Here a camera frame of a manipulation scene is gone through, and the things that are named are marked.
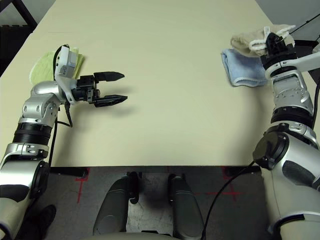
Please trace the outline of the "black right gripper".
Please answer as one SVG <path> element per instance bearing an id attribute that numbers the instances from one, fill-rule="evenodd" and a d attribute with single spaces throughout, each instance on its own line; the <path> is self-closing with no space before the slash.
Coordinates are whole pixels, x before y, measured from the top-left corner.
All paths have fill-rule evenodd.
<path id="1" fill-rule="evenodd" d="M 271 32 L 266 39 L 266 47 L 267 53 L 260 57 L 265 69 L 282 61 L 297 59 L 293 44 L 285 44 L 283 37 L 273 32 Z"/>

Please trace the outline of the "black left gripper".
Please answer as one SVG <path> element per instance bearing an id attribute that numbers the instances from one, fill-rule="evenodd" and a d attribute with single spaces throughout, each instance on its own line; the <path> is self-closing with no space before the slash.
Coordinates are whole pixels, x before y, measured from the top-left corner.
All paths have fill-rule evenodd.
<path id="1" fill-rule="evenodd" d="M 120 104 L 127 100 L 128 97 L 124 95 L 106 95 L 98 98 L 97 82 L 114 82 L 124 77 L 124 74 L 115 71 L 94 72 L 93 75 L 80 76 L 76 80 L 76 87 L 72 89 L 72 95 L 77 102 L 94 103 L 96 108 Z"/>

